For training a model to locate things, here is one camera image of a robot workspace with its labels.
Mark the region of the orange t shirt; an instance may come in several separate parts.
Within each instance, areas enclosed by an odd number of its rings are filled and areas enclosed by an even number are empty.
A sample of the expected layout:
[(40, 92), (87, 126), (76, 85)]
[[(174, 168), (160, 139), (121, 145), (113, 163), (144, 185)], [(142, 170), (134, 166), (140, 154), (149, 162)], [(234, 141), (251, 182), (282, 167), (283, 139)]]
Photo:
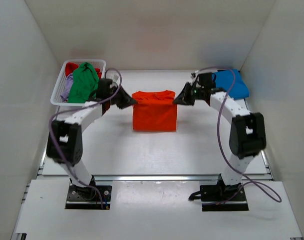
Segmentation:
[(175, 92), (171, 90), (132, 94), (137, 101), (133, 106), (132, 127), (136, 132), (174, 132), (177, 128)]

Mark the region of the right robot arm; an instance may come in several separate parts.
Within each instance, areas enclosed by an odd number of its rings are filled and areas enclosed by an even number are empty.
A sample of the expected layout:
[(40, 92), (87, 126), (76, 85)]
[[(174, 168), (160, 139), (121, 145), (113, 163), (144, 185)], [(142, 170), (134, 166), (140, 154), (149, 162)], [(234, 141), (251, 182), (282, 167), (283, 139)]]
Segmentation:
[(182, 91), (173, 100), (175, 105), (192, 106), (195, 101), (205, 101), (208, 106), (218, 111), (217, 130), (221, 119), (230, 124), (229, 148), (231, 156), (225, 158), (227, 167), (220, 174), (222, 184), (216, 187), (216, 196), (228, 200), (242, 177), (249, 163), (266, 147), (264, 117), (261, 113), (252, 113), (241, 107), (229, 93), (236, 83), (236, 74), (228, 88), (217, 87), (217, 73), (206, 72), (191, 74), (192, 82), (185, 83)]

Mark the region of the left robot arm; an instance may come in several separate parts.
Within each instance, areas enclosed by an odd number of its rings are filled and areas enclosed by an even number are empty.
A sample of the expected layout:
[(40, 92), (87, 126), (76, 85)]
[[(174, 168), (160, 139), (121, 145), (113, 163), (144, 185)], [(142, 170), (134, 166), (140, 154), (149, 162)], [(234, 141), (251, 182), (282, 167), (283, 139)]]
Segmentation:
[(124, 90), (121, 83), (103, 78), (82, 107), (64, 111), (72, 115), (63, 120), (50, 120), (46, 155), (65, 170), (71, 184), (79, 188), (79, 193), (85, 199), (96, 195), (96, 184), (82, 162), (82, 133), (101, 118), (111, 105), (122, 110), (135, 104), (137, 101)]

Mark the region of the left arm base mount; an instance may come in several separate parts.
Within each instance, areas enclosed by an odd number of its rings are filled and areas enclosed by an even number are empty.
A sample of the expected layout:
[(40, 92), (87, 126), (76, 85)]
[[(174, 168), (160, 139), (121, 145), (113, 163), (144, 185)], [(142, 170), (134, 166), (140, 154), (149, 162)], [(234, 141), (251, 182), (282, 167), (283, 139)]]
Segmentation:
[(80, 187), (70, 183), (67, 192), (65, 209), (68, 210), (110, 210), (112, 186), (94, 185), (97, 190)]

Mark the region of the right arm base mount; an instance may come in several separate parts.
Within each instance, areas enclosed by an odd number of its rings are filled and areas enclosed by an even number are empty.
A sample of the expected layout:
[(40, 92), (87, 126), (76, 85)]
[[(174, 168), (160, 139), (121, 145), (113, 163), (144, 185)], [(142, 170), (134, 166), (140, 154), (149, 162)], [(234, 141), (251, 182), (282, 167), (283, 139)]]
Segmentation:
[(201, 200), (203, 212), (244, 212), (249, 210), (242, 184), (225, 185), (218, 180), (216, 185), (200, 185), (188, 201)]

